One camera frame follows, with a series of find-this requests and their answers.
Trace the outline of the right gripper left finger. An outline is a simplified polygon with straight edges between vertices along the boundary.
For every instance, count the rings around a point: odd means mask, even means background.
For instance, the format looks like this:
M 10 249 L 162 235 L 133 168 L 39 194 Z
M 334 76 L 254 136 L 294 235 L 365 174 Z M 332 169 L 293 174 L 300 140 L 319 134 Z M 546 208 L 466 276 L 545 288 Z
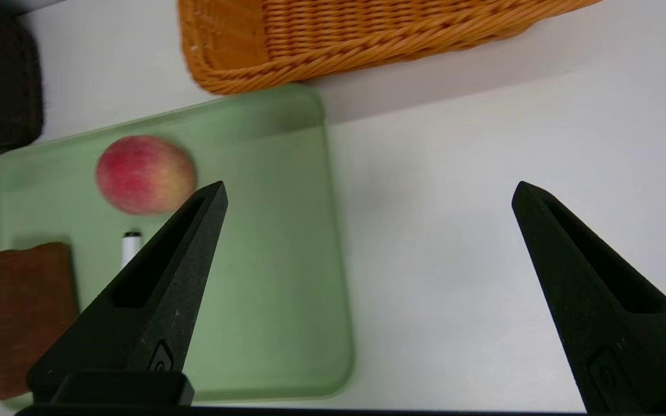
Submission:
M 189 404 L 183 374 L 227 193 L 196 191 L 27 373 L 37 404 Z

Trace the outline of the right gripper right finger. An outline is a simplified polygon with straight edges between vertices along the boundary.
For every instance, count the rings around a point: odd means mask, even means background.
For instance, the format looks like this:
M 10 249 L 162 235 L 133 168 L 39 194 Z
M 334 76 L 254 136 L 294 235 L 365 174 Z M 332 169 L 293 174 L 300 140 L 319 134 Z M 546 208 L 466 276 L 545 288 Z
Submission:
M 586 410 L 666 414 L 666 296 L 546 190 L 512 209 Z

